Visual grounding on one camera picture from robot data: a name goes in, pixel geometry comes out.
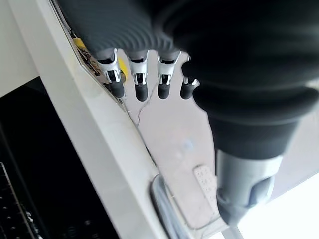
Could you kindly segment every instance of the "crack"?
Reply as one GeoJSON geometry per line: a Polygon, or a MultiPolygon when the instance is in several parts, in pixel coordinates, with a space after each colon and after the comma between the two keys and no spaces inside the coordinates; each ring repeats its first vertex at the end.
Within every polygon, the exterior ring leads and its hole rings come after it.
{"type": "Polygon", "coordinates": [[[136,124],[136,127],[139,127],[140,125],[140,121],[141,121],[141,112],[142,110],[150,103],[151,99],[152,99],[152,96],[155,92],[155,89],[156,89],[156,85],[157,83],[154,84],[153,88],[152,88],[152,92],[151,92],[151,95],[150,95],[150,98],[142,105],[142,107],[140,108],[139,110],[139,113],[138,113],[138,123],[136,124]]]}

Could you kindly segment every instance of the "black keyboard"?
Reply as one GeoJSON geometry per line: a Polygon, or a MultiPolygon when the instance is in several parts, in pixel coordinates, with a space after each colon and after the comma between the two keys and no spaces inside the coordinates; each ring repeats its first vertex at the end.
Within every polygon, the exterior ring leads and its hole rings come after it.
{"type": "Polygon", "coordinates": [[[1,239],[39,238],[32,232],[31,213],[24,211],[19,203],[10,179],[0,162],[0,234],[1,239]]]}

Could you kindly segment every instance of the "white surface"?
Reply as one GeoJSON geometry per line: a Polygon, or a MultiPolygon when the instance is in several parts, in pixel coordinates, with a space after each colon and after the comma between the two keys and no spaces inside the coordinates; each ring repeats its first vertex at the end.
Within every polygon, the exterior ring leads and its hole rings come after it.
{"type": "Polygon", "coordinates": [[[7,0],[0,0],[0,97],[38,76],[7,0]]]}
{"type": "Polygon", "coordinates": [[[81,67],[48,1],[9,0],[55,109],[122,239],[164,239],[158,173],[127,113],[81,67]]]}
{"type": "Polygon", "coordinates": [[[317,239],[319,174],[252,211],[239,224],[244,239],[317,239]]]}
{"type": "MultiPolygon", "coordinates": [[[[127,63],[123,51],[119,51],[119,55],[127,63]]],[[[124,102],[188,226],[199,229],[216,220],[219,214],[211,208],[193,173],[198,165],[207,165],[214,172],[214,148],[206,112],[196,105],[193,98],[183,100],[180,97],[183,81],[181,65],[187,57],[185,53],[180,55],[169,97],[162,100],[157,93],[157,54],[150,51],[147,101],[136,99],[133,79],[128,77],[124,102]]]]}

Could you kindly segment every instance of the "robotic hand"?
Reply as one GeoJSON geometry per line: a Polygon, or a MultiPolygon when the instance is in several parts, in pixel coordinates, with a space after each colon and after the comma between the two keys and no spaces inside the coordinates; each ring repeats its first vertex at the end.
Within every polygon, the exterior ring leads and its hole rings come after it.
{"type": "MultiPolygon", "coordinates": [[[[147,51],[161,53],[162,99],[177,59],[165,56],[187,52],[184,84],[200,82],[193,96],[212,129],[222,218],[237,224],[269,198],[295,128],[319,97],[306,86],[319,76],[318,0],[58,2],[91,54],[110,64],[107,73],[116,69],[106,53],[124,49],[141,101],[147,97],[147,73],[137,64],[145,64],[147,51]],[[136,58],[138,52],[144,55],[136,58]]],[[[110,83],[121,86],[113,75],[110,83]]],[[[184,85],[181,92],[189,98],[184,85]]]]}

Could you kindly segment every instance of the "white plastic part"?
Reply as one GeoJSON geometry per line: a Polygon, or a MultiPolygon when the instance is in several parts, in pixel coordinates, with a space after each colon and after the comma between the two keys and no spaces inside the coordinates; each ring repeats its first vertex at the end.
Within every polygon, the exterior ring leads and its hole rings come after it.
{"type": "Polygon", "coordinates": [[[114,61],[110,64],[102,64],[99,62],[100,69],[104,72],[106,78],[110,83],[112,83],[112,80],[109,76],[109,71],[114,71],[115,81],[120,82],[121,80],[121,73],[120,73],[120,67],[118,62],[118,56],[117,56],[117,49],[114,49],[114,61]]]}
{"type": "Polygon", "coordinates": [[[0,0],[0,97],[39,74],[7,0],[0,0]]]}
{"type": "Polygon", "coordinates": [[[218,211],[216,205],[216,177],[207,165],[194,168],[194,175],[206,197],[211,208],[218,211]]]}

